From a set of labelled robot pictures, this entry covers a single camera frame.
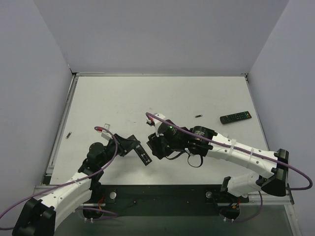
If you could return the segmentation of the slim black remote control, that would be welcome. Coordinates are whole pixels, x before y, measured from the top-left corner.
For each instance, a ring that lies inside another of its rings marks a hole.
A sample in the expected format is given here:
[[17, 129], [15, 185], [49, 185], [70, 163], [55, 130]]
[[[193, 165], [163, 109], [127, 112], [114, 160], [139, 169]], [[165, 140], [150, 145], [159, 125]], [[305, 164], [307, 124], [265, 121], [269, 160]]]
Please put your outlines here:
[[145, 149], [142, 147], [142, 145], [140, 144], [140, 145], [138, 145], [135, 149], [133, 149], [135, 152], [136, 152], [136, 154], [138, 155], [138, 157], [141, 159], [141, 161], [142, 161], [142, 155], [143, 154], [145, 154], [145, 155], [147, 155], [149, 158], [150, 158], [150, 156], [147, 154], [147, 152], [145, 151]]

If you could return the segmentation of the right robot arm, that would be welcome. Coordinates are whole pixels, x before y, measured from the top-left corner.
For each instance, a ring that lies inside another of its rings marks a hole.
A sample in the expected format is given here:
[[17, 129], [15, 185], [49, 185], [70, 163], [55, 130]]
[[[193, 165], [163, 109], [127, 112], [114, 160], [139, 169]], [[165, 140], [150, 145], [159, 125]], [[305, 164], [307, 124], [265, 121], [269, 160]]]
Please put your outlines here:
[[222, 192], [235, 197], [256, 191], [277, 197], [286, 195], [288, 168], [282, 163], [288, 163], [288, 151], [256, 149], [203, 126], [176, 128], [170, 120], [161, 122], [155, 118], [149, 118], [147, 124], [155, 128], [155, 132], [148, 136], [147, 145], [158, 159], [169, 158], [178, 152], [201, 159], [211, 157], [228, 161], [249, 170], [238, 177], [225, 177]]

